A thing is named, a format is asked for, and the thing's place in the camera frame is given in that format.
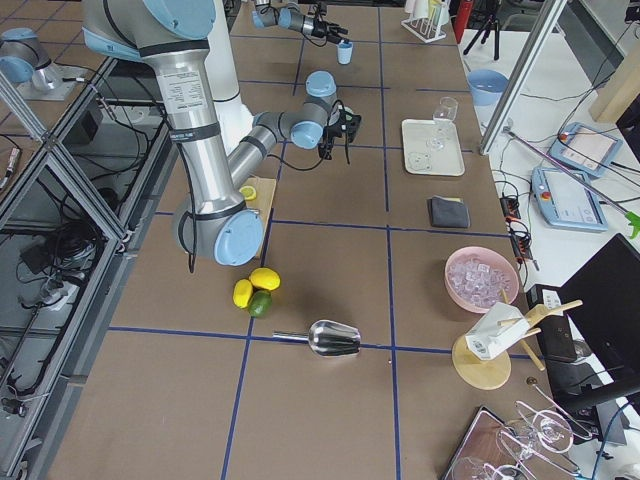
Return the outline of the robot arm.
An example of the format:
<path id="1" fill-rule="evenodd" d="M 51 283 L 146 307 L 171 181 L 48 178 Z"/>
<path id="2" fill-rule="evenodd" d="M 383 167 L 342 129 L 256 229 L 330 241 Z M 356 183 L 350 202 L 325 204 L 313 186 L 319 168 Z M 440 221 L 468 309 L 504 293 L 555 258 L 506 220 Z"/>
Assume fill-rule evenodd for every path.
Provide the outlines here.
<path id="1" fill-rule="evenodd" d="M 257 28 L 280 27 L 300 33 L 316 46 L 326 43 L 347 43 L 348 30 L 325 18 L 327 5 L 324 1 L 313 1 L 307 13 L 303 13 L 297 1 L 285 1 L 275 6 L 272 1 L 254 1 L 252 19 Z"/>
<path id="2" fill-rule="evenodd" d="M 191 258 L 227 266 L 252 260 L 265 224 L 248 208 L 241 186 L 280 142 L 326 160 L 336 139 L 352 142 L 359 129 L 360 116 L 339 99 L 326 71 L 308 76 L 299 110 L 251 114 L 219 1 L 87 1 L 83 34 L 91 50 L 155 73 L 189 184 L 172 228 Z"/>

